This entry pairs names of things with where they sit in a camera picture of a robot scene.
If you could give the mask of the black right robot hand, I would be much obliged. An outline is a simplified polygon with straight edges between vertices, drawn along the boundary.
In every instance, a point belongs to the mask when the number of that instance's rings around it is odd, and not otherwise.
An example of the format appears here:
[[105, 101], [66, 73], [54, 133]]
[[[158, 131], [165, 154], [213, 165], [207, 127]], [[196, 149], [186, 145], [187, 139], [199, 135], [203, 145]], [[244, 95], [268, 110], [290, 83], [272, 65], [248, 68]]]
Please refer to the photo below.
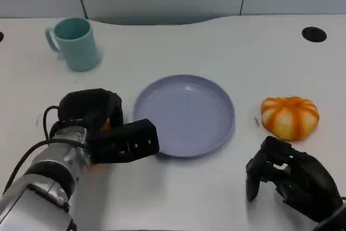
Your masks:
[[285, 204], [316, 222], [343, 204], [334, 179], [316, 158], [273, 136], [266, 137], [245, 169], [249, 202], [257, 197], [261, 182], [272, 182]]

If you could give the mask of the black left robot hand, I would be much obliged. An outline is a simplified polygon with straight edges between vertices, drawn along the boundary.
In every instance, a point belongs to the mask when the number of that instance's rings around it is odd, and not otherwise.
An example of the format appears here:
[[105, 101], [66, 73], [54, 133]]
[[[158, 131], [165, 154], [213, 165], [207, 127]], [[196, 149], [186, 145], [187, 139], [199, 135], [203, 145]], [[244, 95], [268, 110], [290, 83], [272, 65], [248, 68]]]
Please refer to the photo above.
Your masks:
[[123, 125], [122, 100], [116, 93], [101, 88], [71, 92], [59, 103], [58, 119], [96, 134], [106, 124], [110, 129]]

